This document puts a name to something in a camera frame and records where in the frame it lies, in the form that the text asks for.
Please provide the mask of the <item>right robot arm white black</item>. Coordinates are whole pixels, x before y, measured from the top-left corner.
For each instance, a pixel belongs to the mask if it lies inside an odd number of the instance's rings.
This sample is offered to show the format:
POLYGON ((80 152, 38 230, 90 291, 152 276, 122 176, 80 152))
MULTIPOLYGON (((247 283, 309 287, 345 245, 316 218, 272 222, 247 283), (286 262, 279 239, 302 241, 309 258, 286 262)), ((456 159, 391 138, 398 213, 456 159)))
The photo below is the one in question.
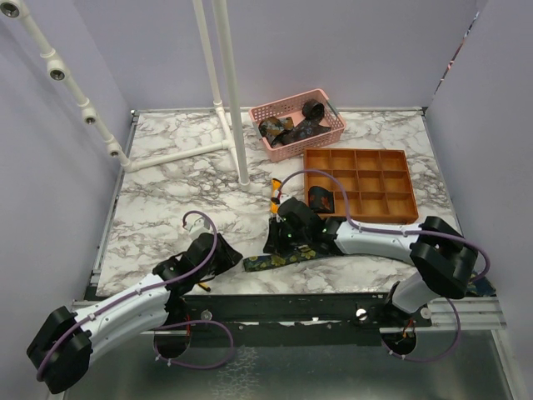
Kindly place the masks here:
POLYGON ((269 220, 263 251, 281 256, 302 247, 328 257, 377 256, 412 265, 416 272, 395 283, 382 306, 384 319, 393 326, 405 323, 431 300, 463 298, 479 254, 439 217, 408 225, 321 218, 289 197, 269 220))

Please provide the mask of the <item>blue yellow floral tie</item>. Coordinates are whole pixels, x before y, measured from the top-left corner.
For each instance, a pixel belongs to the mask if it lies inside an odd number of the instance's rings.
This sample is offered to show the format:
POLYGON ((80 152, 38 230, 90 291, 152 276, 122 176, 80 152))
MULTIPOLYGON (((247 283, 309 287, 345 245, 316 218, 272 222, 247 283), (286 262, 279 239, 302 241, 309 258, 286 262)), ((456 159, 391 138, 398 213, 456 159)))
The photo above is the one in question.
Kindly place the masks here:
MULTIPOLYGON (((242 265, 246 273, 255 273, 324 258, 331 258, 331 256, 315 252, 308 247, 303 247, 302 249, 293 250, 285 255, 266 254, 246 257, 243 259, 242 265)), ((478 279, 477 277, 478 273, 473 271, 467 287, 467 296, 478 298, 494 297, 496 295, 496 288, 488 278, 482 277, 478 279)))

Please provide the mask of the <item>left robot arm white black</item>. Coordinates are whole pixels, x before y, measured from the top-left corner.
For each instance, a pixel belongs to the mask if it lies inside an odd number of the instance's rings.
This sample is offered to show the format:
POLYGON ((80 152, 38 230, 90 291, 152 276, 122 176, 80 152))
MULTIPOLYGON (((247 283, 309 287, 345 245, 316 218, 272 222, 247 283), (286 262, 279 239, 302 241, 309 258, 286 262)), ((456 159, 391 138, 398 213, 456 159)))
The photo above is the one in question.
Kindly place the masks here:
POLYGON ((176 328, 183 296, 198 283, 235 267, 242 255, 218 233, 158 263, 140 282, 90 307, 52 311, 27 348, 37 380, 58 394, 77 383, 103 354, 146 330, 176 328))

